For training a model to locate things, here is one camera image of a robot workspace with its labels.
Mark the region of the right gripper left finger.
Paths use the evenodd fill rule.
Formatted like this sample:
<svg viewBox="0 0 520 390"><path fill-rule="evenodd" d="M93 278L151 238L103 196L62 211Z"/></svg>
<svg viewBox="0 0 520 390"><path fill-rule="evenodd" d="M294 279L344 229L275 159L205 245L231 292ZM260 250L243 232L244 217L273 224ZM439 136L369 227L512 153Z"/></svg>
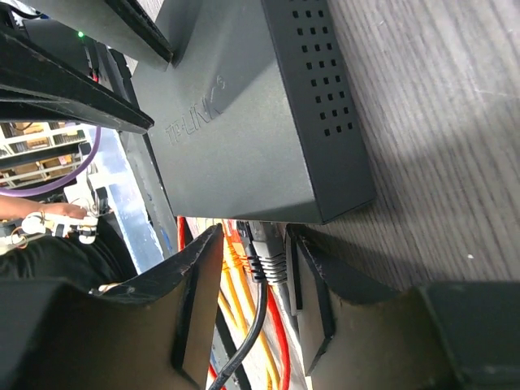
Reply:
<svg viewBox="0 0 520 390"><path fill-rule="evenodd" d="M4 389L206 386L223 229L102 295L59 279L1 282Z"/></svg>

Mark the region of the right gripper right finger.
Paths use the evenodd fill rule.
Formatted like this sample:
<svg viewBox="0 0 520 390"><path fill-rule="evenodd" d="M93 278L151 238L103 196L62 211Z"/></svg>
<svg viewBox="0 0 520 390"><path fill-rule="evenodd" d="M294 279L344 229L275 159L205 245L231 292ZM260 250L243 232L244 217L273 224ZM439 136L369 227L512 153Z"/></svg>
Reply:
<svg viewBox="0 0 520 390"><path fill-rule="evenodd" d="M399 292L286 227L289 295L315 389L516 389L519 285Z"/></svg>

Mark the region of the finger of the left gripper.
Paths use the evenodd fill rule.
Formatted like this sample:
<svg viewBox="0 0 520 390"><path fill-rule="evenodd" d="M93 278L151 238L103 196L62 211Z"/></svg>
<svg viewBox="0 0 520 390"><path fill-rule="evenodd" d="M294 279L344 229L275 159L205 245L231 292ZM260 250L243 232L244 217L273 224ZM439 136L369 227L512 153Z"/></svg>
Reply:
<svg viewBox="0 0 520 390"><path fill-rule="evenodd" d="M122 54L166 71L173 49L137 1L32 0L40 11Z"/></svg>
<svg viewBox="0 0 520 390"><path fill-rule="evenodd" d="M87 124L136 134L154 125L130 102L10 28L1 29L1 88Z"/></svg>

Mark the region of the black network switch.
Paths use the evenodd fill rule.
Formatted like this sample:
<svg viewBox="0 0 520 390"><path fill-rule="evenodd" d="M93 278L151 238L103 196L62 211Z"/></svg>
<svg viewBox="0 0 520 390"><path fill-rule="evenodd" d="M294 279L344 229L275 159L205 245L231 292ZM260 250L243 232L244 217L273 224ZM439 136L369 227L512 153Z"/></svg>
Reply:
<svg viewBox="0 0 520 390"><path fill-rule="evenodd" d="M165 1L180 50L132 77L167 200L186 217L327 223L376 195L324 1Z"/></svg>

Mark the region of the operator bare hand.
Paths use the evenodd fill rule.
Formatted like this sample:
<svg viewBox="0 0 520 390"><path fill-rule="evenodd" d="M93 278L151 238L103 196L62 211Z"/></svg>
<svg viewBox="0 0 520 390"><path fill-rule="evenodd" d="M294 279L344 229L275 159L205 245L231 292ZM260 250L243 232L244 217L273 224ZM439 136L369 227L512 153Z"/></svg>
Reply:
<svg viewBox="0 0 520 390"><path fill-rule="evenodd" d="M83 219L87 211L69 203L39 203L20 197L1 196L1 220L25 219L31 213L64 215L74 219Z"/></svg>

